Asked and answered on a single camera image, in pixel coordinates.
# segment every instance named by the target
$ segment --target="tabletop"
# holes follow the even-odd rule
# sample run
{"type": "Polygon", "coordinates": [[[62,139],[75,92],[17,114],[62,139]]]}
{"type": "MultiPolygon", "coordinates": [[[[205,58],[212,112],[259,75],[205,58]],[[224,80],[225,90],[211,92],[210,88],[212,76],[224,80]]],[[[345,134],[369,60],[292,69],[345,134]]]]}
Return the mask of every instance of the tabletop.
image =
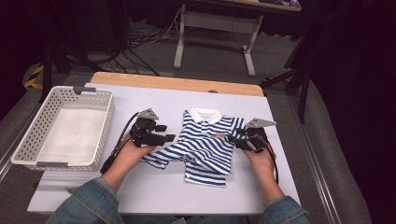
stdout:
{"type": "MultiPolygon", "coordinates": [[[[100,164],[110,154],[133,113],[148,108],[166,125],[166,133],[181,131],[183,111],[190,107],[216,108],[222,115],[242,118],[274,120],[266,97],[255,85],[202,81],[174,77],[151,77],[114,73],[96,73],[87,87],[114,92],[116,107],[111,121],[100,164]],[[238,92],[250,92],[241,95],[238,92]]],[[[276,126],[265,127],[268,139],[276,151],[279,186],[285,194],[299,202],[297,189],[283,151],[276,126]]],[[[260,184],[251,171],[248,158],[240,149],[233,151],[232,171],[226,176],[226,187],[216,188],[184,181],[183,161],[171,161],[164,170],[139,163],[125,178],[118,192],[121,214],[259,214],[263,204],[260,184]]],[[[28,211],[53,212],[69,194],[65,187],[78,187],[100,176],[99,172],[46,171],[29,204],[28,211]]]]}

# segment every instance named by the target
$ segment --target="striped polo shirt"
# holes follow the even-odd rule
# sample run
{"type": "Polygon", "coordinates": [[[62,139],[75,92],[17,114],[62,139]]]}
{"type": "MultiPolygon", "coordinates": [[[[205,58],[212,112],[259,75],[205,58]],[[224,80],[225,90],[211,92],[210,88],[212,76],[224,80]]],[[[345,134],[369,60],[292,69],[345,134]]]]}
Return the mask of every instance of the striped polo shirt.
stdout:
{"type": "Polygon", "coordinates": [[[223,116],[217,109],[192,107],[184,111],[177,142],[149,153],[142,161],[165,169],[169,161],[181,160],[186,164],[185,181],[225,187],[225,176],[231,172],[234,147],[225,136],[241,137],[236,129],[244,125],[243,119],[223,116]]]}

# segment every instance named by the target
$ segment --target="shirt collar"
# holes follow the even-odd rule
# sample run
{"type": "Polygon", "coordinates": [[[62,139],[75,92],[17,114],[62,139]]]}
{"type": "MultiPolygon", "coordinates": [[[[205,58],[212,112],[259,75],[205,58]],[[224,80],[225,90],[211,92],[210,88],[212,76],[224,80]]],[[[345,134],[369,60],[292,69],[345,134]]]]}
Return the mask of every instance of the shirt collar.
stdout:
{"type": "Polygon", "coordinates": [[[206,120],[210,124],[215,124],[222,118],[221,113],[217,109],[202,109],[197,107],[192,107],[189,109],[189,114],[195,123],[199,123],[206,120]]]}

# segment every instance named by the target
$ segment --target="denim jacket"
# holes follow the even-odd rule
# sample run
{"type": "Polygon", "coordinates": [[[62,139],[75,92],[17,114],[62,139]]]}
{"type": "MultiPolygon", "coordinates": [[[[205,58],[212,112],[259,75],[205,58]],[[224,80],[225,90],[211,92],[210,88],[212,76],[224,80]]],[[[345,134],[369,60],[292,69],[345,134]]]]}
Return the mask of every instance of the denim jacket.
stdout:
{"type": "MultiPolygon", "coordinates": [[[[65,200],[46,221],[46,223],[153,223],[149,217],[122,217],[118,213],[119,202],[116,192],[107,182],[98,177],[76,189],[67,189],[71,196],[65,200]]],[[[284,196],[270,202],[262,212],[261,223],[309,223],[307,213],[290,196],[284,196]]],[[[207,219],[210,223],[243,223],[241,217],[219,217],[207,219]]],[[[184,219],[158,223],[185,223],[184,219]]]]}

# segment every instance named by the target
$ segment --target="metal stand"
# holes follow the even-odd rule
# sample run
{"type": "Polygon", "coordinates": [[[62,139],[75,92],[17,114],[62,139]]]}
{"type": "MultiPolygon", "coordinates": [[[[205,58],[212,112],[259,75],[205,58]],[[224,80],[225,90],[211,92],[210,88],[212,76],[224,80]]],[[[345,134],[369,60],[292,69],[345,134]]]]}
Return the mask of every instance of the metal stand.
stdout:
{"type": "Polygon", "coordinates": [[[287,95],[294,95],[297,90],[302,87],[301,95],[300,95],[300,103],[298,106],[298,117],[300,118],[301,123],[305,123],[304,121],[304,112],[305,112],[305,105],[306,105],[306,97],[308,95],[308,87],[309,87],[309,72],[304,69],[294,69],[289,72],[286,72],[274,79],[269,81],[263,82],[260,84],[260,87],[263,89],[268,88],[288,77],[292,77],[290,83],[285,88],[285,93],[287,95]]]}
{"type": "Polygon", "coordinates": [[[231,18],[226,16],[188,11],[186,10],[186,5],[183,5],[181,7],[180,30],[178,35],[174,67],[176,69],[181,67],[181,59],[183,57],[184,49],[184,27],[191,26],[212,30],[237,32],[241,34],[250,34],[250,42],[247,46],[243,46],[242,50],[245,55],[248,75],[254,77],[256,76],[256,72],[254,70],[250,52],[253,48],[254,41],[256,40],[261,24],[262,16],[259,16],[257,20],[231,18]]]}

